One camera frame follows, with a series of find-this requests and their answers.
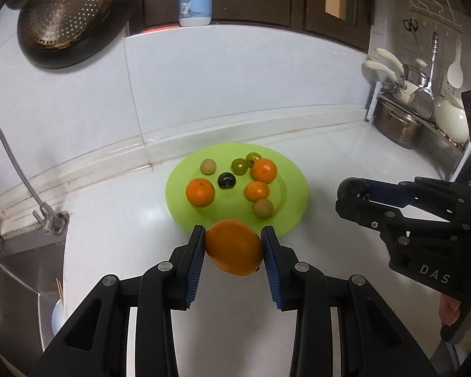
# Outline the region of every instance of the white teapot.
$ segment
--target white teapot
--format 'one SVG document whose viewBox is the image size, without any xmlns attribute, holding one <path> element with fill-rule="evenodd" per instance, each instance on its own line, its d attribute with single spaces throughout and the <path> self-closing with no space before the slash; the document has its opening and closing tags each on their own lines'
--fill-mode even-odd
<svg viewBox="0 0 471 377">
<path fill-rule="evenodd" d="M 435 108 L 435 121 L 439 129 L 459 145 L 469 139 L 468 121 L 462 100 L 445 92 Z"/>
</svg>

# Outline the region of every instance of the wall tile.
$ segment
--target wall tile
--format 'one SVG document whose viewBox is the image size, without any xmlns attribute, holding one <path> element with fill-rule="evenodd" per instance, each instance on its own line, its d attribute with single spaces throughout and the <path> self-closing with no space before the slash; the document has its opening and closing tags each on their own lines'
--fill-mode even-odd
<svg viewBox="0 0 471 377">
<path fill-rule="evenodd" d="M 415 44 L 413 35 L 403 26 L 403 19 L 412 16 L 409 10 L 408 0 L 384 0 L 388 10 L 388 20 L 385 33 L 385 49 L 395 54 L 401 62 L 406 64 L 415 64 L 415 58 L 420 57 L 428 64 L 431 63 L 431 40 L 432 33 L 435 30 L 435 23 L 427 20 L 424 24 L 423 18 L 417 16 L 419 24 L 417 40 L 422 45 L 422 50 Z M 471 18 L 463 13 L 454 11 L 456 21 L 462 24 L 461 31 L 463 43 L 461 66 L 464 74 L 464 86 L 456 90 L 456 95 L 464 90 L 471 89 Z M 435 89 L 439 90 L 443 75 L 446 74 L 448 67 L 455 60 L 457 34 L 439 26 L 437 28 L 439 43 L 436 55 L 436 72 L 434 77 Z"/>
<path fill-rule="evenodd" d="M 9 38 L 15 36 L 18 16 L 19 11 L 11 10 L 5 5 L 0 10 L 0 47 L 5 44 Z"/>
<path fill-rule="evenodd" d="M 123 34 L 65 70 L 31 65 L 16 38 L 0 48 L 0 126 L 26 176 L 140 134 Z M 0 194 L 19 184 L 0 144 Z"/>
<path fill-rule="evenodd" d="M 394 70 L 394 66 L 388 60 L 380 57 L 375 52 L 375 48 L 384 48 L 386 46 L 385 39 L 385 36 L 372 32 L 372 34 L 370 35 L 370 47 L 368 49 L 368 57 L 371 60 L 381 62 L 382 64 L 388 66 L 390 69 Z M 373 85 L 375 85 L 377 81 L 385 81 L 388 83 L 391 82 L 385 72 L 373 71 L 371 69 L 367 69 L 366 67 L 363 67 L 362 72 Z"/>
<path fill-rule="evenodd" d="M 372 33 L 385 35 L 388 16 L 387 0 L 375 0 L 375 18 Z"/>
<path fill-rule="evenodd" d="M 219 143 L 248 142 L 265 137 L 275 138 L 283 134 L 306 132 L 328 126 L 345 127 L 352 122 L 361 123 L 366 113 L 363 105 L 319 105 L 301 107 L 300 110 L 302 109 L 303 114 L 300 114 L 297 108 L 288 108 L 218 117 L 145 134 L 144 140 L 149 161 L 155 165 Z M 274 117 L 269 115 L 269 113 L 277 113 L 281 110 L 284 110 L 281 115 Z M 204 123 L 211 126 L 199 126 Z M 174 131 L 179 129 L 183 130 L 182 133 L 175 134 Z"/>
<path fill-rule="evenodd" d="M 365 104 L 366 55 L 331 41 L 241 25 L 162 30 L 126 39 L 143 133 L 242 112 Z"/>
</svg>

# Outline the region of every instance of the stainless steel sink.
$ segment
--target stainless steel sink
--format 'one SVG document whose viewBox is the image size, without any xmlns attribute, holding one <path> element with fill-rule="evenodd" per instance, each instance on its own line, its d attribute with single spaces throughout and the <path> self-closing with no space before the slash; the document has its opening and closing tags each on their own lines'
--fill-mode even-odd
<svg viewBox="0 0 471 377">
<path fill-rule="evenodd" d="M 51 314 L 63 279 L 67 226 L 34 229 L 5 241 L 0 253 L 0 356 L 28 375 L 54 335 Z"/>
</svg>

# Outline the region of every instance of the orange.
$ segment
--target orange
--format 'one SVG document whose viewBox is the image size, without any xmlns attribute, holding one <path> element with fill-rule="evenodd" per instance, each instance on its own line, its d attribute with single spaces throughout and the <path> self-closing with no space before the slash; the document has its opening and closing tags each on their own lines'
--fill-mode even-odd
<svg viewBox="0 0 471 377">
<path fill-rule="evenodd" d="M 251 168 L 251 176 L 255 181 L 261 181 L 269 184 L 277 176 L 277 167 L 272 160 L 259 159 L 254 162 Z"/>
<path fill-rule="evenodd" d="M 187 199 L 197 207 L 206 207 L 214 200 L 214 187 L 205 178 L 195 178 L 186 189 Z"/>
<path fill-rule="evenodd" d="M 250 181 L 244 188 L 244 197 L 252 202 L 266 199 L 269 193 L 269 186 L 261 181 Z"/>
<path fill-rule="evenodd" d="M 213 263 L 232 275 L 251 275 L 264 258 L 257 233 L 238 220 L 221 220 L 213 224 L 206 232 L 204 247 Z"/>
</svg>

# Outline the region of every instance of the green tomato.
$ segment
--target green tomato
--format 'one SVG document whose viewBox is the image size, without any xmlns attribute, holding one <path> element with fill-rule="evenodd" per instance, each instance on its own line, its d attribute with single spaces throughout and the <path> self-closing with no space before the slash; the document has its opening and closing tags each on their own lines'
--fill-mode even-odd
<svg viewBox="0 0 471 377">
<path fill-rule="evenodd" d="M 261 159 L 262 155 L 257 153 L 257 152 L 251 152 L 246 156 L 246 162 L 248 167 L 251 169 L 253 167 L 253 164 L 258 160 Z"/>
<path fill-rule="evenodd" d="M 237 176 L 244 176 L 247 172 L 247 162 L 245 159 L 235 159 L 230 165 L 232 172 Z"/>
</svg>

